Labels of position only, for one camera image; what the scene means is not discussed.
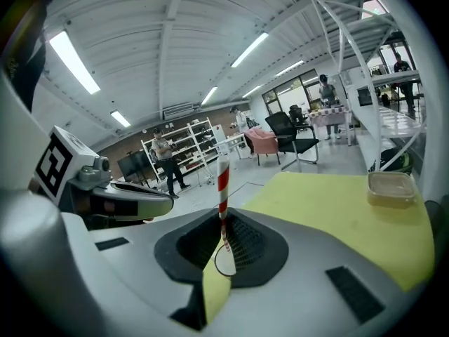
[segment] plastic container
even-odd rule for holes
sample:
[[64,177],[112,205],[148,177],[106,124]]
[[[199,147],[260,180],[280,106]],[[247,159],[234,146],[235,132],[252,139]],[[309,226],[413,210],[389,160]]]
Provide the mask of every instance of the plastic container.
[[415,184],[401,172],[368,174],[368,202],[373,206],[406,209],[415,202]]

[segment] man in black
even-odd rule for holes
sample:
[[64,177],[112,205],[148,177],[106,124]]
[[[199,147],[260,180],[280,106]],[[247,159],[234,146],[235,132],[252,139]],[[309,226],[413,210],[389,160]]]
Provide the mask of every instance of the man in black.
[[[402,72],[402,71],[408,71],[411,70],[410,65],[407,61],[402,61],[401,55],[398,53],[394,54],[396,58],[396,64],[394,64],[394,72]],[[415,109],[415,106],[413,105],[413,89],[412,89],[412,83],[411,82],[403,82],[399,85],[399,88],[401,89],[401,92],[406,97],[406,102],[408,106],[408,112],[409,114],[412,114]]]
[[167,175],[168,193],[172,198],[177,199],[178,196],[173,190],[173,174],[175,174],[177,181],[180,183],[181,190],[188,188],[190,185],[184,183],[180,167],[173,158],[172,150],[176,148],[176,145],[170,145],[168,141],[162,137],[161,129],[157,127],[153,130],[153,134],[154,140],[152,142],[152,149],[155,151],[159,164]]

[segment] pink chair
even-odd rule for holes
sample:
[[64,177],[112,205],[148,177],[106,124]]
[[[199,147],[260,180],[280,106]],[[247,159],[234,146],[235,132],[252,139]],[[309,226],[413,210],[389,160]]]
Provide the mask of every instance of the pink chair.
[[260,166],[259,154],[276,154],[278,157],[278,141],[273,132],[263,131],[261,128],[253,127],[245,132],[245,135],[251,140],[254,146],[254,152],[257,154],[257,164]]

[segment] red and white striped pole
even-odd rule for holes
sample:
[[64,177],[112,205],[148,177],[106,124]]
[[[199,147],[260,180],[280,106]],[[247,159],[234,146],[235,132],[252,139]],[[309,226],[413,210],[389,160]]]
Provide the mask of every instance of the red and white striped pole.
[[231,252],[231,247],[226,238],[226,217],[227,217],[227,197],[228,197],[228,185],[229,185],[229,159],[226,156],[220,156],[217,160],[218,167],[218,214],[222,221],[221,234],[224,242],[224,246],[228,252]]

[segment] jeans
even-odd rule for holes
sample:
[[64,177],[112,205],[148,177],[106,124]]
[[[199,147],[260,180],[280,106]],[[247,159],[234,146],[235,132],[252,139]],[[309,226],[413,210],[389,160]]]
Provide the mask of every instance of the jeans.
[[326,129],[328,130],[328,135],[330,135],[330,127],[334,126],[334,133],[338,133],[338,124],[335,125],[326,125]]
[[185,185],[181,170],[180,170],[179,166],[177,165],[174,158],[167,159],[167,160],[160,160],[159,163],[167,175],[168,193],[170,193],[170,194],[174,193],[174,191],[173,191],[173,174],[175,174],[176,179],[179,182],[181,187]]
[[247,135],[245,136],[245,140],[246,140],[246,144],[248,145],[248,147],[250,148],[251,153],[254,153],[254,145],[253,142],[250,140],[250,138]]
[[413,87],[410,83],[401,84],[401,92],[404,94],[406,98],[408,110],[410,111],[413,108]]

